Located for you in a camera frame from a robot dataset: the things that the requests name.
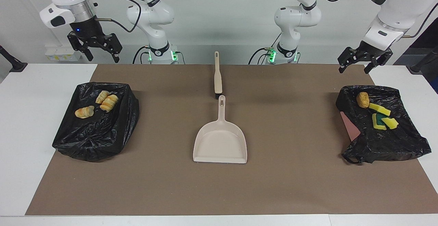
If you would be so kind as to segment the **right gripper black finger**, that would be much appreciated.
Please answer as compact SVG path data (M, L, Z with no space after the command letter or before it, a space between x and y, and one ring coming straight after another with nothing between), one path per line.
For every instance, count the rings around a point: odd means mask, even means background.
M72 48L75 51L80 51L81 53L83 53L86 58L88 59L88 61L92 61L94 56L92 55L91 51L89 50L88 45L85 44L81 44L79 41L79 38L77 37L77 35L74 32L70 32L67 35L67 38L72 46Z
M116 34L103 36L103 50L111 54L115 63L119 63L119 53L122 51L122 48Z

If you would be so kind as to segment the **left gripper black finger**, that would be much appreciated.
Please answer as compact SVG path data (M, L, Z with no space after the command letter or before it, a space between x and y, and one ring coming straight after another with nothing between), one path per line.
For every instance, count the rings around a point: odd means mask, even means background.
M392 50L387 50L387 51L385 51L385 53L383 53L381 56L379 56L377 59L374 57L374 56L372 56L371 57L371 62L370 63L368 63L368 65L364 68L364 72L366 73L366 74L369 74L369 72L372 70L372 69L374 69L374 68L376 68L376 67L378 67L378 66L384 66L387 62L388 62L388 60L390 59L390 57L393 55L393 52L392 52Z
M350 65L356 64L359 62L359 59L356 56L357 50L353 49L351 47L347 47L344 49L344 51L339 55L338 57L338 64L339 64L339 73L344 73L346 68Z

